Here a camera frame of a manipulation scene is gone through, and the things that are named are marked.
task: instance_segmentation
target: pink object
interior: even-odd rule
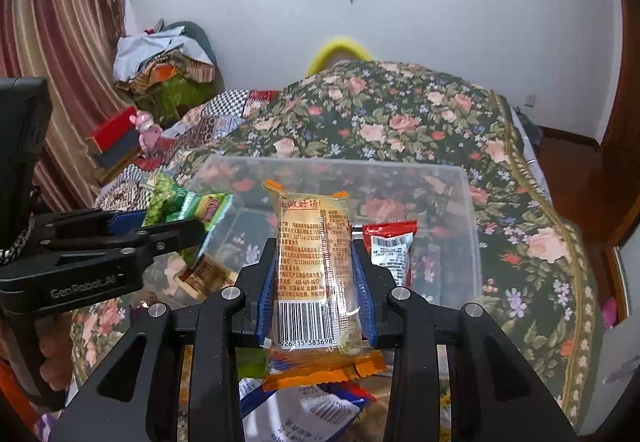
[[[140,133],[140,148],[145,155],[152,152],[156,146],[156,142],[160,138],[162,128],[158,124],[154,124],[154,118],[148,111],[138,110],[136,115],[129,117],[131,123]]]
[[[614,297],[610,297],[602,307],[602,320],[604,329],[610,330],[618,322],[618,303]]]

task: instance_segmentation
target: floral bedspread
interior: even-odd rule
[[[579,424],[602,336],[595,282],[578,230],[527,168],[501,96],[416,64],[340,63],[284,89],[229,135],[181,153],[175,179],[190,180],[212,151],[462,167],[481,247],[482,304]],[[393,219],[397,205],[376,198],[360,213]],[[126,328],[122,306],[113,300],[76,315],[79,384]]]

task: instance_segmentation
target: curtain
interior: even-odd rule
[[[124,0],[0,2],[0,76],[44,76],[52,100],[34,183],[53,210],[90,207],[98,186],[84,139],[130,104],[112,85]]]

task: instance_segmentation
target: pink pig toy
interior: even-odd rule
[[[140,148],[142,152],[148,155],[154,150],[156,142],[158,142],[162,133],[162,128],[158,124],[154,124],[154,118],[148,111],[138,110],[135,117],[131,115],[129,120],[140,133]]]

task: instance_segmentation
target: orange cloth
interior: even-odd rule
[[[7,401],[14,407],[17,414],[20,415],[27,428],[32,429],[40,415],[34,411],[24,396],[14,372],[4,361],[0,361],[0,390],[2,390],[2,393],[4,393]]]

